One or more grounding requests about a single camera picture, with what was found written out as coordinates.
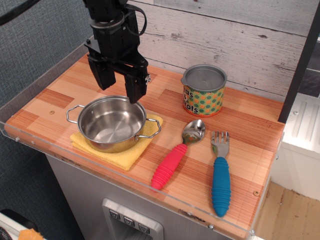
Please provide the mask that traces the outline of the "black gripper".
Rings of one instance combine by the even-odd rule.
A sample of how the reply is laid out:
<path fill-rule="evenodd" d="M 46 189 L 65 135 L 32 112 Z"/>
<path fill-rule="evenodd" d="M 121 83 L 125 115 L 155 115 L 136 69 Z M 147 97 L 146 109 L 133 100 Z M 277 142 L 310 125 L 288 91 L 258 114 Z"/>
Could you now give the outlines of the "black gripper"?
<path fill-rule="evenodd" d="M 115 73 L 122 74 L 129 102 L 137 103 L 147 92 L 150 76 L 148 62 L 138 52 L 140 36 L 136 13 L 144 11 L 131 4 L 87 4 L 93 39 L 86 41 L 91 72 L 104 91 L 116 83 Z"/>

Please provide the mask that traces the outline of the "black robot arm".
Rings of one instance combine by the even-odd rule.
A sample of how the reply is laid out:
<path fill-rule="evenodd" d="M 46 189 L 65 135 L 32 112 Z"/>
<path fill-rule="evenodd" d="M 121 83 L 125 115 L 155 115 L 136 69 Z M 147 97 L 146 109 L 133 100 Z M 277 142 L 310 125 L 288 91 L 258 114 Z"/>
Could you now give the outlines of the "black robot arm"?
<path fill-rule="evenodd" d="M 102 90 L 116 83 L 115 74 L 124 76 L 126 95 L 131 104 L 147 92 L 150 82 L 148 61 L 139 53 L 140 36 L 136 13 L 144 11 L 126 0 L 86 0 L 93 38 L 87 39 L 88 62 Z"/>

